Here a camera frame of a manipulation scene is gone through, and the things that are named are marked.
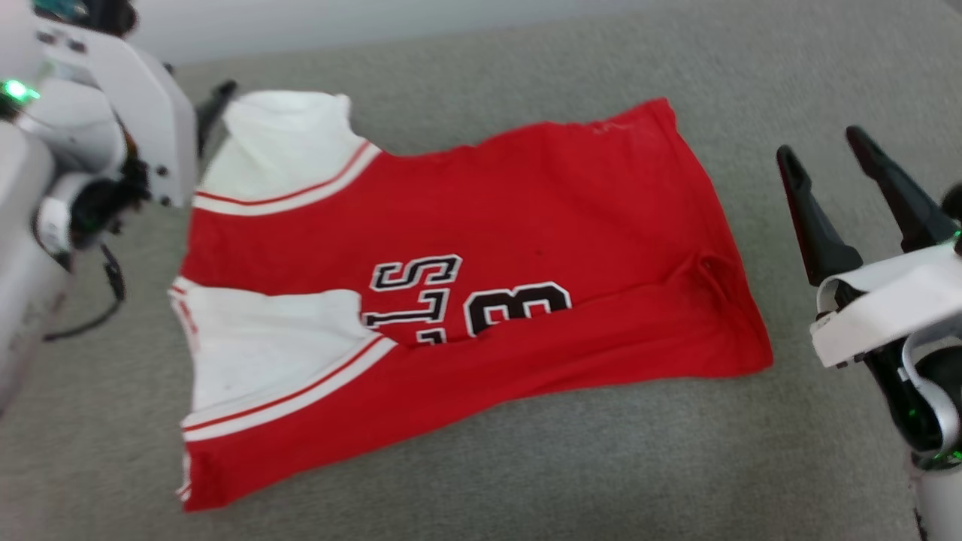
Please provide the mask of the grey fabric sofa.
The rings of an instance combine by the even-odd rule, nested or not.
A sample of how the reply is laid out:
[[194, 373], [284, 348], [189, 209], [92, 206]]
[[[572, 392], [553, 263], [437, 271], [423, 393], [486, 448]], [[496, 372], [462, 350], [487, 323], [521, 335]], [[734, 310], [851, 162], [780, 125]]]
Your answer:
[[732, 380], [572, 391], [492, 409], [184, 513], [190, 362], [166, 288], [188, 216], [111, 241], [129, 298], [39, 352], [0, 421], [0, 541], [918, 541], [903, 445], [868, 370], [825, 370], [774, 153], [790, 144], [868, 260], [899, 250], [844, 130], [934, 196], [962, 180], [962, 14], [947, 0], [664, 0], [498, 33], [181, 65], [192, 98], [319, 89], [415, 154], [666, 96], [715, 181], [776, 363]]

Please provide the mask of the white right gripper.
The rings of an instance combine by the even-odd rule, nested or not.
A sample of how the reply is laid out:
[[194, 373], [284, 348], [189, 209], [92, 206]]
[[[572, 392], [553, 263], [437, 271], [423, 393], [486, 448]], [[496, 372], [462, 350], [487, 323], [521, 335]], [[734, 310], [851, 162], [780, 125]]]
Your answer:
[[862, 267], [793, 148], [780, 145], [776, 161], [805, 275], [821, 285], [809, 328], [815, 354], [825, 367], [875, 366], [917, 455], [962, 459], [962, 255], [951, 242], [958, 225], [862, 127], [846, 127], [846, 141], [879, 187], [908, 254]]

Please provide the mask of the red and white jersey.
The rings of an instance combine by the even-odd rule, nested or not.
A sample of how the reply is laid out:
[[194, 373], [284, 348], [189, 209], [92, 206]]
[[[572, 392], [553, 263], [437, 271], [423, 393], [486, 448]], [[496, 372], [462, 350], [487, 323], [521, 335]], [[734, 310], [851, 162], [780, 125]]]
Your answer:
[[420, 156], [350, 110], [252, 92], [225, 113], [169, 290], [186, 512], [520, 398], [773, 365], [666, 99]]

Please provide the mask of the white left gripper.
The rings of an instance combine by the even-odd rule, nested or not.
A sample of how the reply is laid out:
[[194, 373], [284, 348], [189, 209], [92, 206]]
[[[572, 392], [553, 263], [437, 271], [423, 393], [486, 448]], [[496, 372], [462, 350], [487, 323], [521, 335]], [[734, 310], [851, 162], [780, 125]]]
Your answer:
[[168, 69], [124, 38], [65, 22], [35, 25], [51, 76], [99, 90], [148, 165], [153, 198], [182, 207], [197, 182], [197, 154], [204, 154], [237, 81], [214, 86], [194, 108]]

